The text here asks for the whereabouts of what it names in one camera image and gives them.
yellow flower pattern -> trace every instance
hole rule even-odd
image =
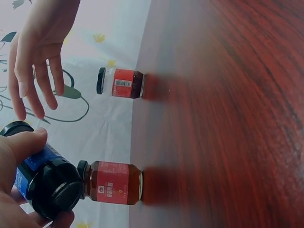
[[[115,67],[115,65],[116,65],[116,60],[114,60],[114,59],[109,59],[108,60],[107,68]]]
[[[98,34],[94,34],[93,38],[96,43],[102,43],[105,40],[105,35],[98,33]]]
[[[90,222],[90,223],[85,223],[85,222],[76,223],[77,228],[92,228],[92,226],[93,226],[93,222]]]

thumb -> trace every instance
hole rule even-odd
[[[55,221],[47,228],[69,228],[72,225],[74,218],[75,215],[72,211],[61,212]]]
[[[6,144],[14,155],[16,165],[20,165],[29,156],[40,152],[47,143],[48,133],[44,128],[34,132],[21,132],[6,137]]]

wooden table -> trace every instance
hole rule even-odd
[[[304,1],[152,0],[130,228],[304,227]]]

red label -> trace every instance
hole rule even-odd
[[[127,204],[129,168],[127,164],[99,162],[97,173],[97,201]]]
[[[131,97],[134,79],[134,71],[116,69],[112,86],[112,95],[121,97]]]

finger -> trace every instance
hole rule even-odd
[[[60,54],[50,58],[48,61],[54,79],[56,93],[58,96],[61,96],[64,93],[65,84],[63,80]]]
[[[51,222],[49,219],[41,217],[37,212],[29,213],[28,216],[32,221],[35,221],[40,227],[44,227]]]
[[[16,165],[20,165],[29,156],[40,152],[46,145],[48,133],[39,128],[35,132],[21,132],[5,137],[4,143],[14,155]]]
[[[19,96],[24,98],[33,89],[33,69],[32,54],[36,39],[34,34],[23,32],[18,38],[18,48],[16,53],[15,75],[19,84]]]
[[[37,118],[44,117],[44,110],[38,98],[34,85],[33,59],[34,46],[38,42],[35,33],[24,30],[18,38],[18,48],[15,64],[15,75],[18,80],[20,98],[27,97],[32,111]]]
[[[75,215],[71,212],[61,212],[48,228],[70,228]]]
[[[25,120],[26,111],[22,99],[19,96],[19,86],[18,80],[15,75],[15,64],[17,56],[17,47],[18,47],[18,37],[19,34],[16,34],[12,40],[9,52],[9,94],[12,99],[13,108],[17,117],[20,120]]]
[[[38,85],[43,93],[43,96],[48,104],[48,106],[55,110],[58,107],[56,98],[53,94],[51,83],[48,77],[47,63],[43,62],[40,64],[35,64],[35,71],[37,76]]]
[[[11,190],[10,197],[12,197],[19,205],[27,202],[16,188]]]

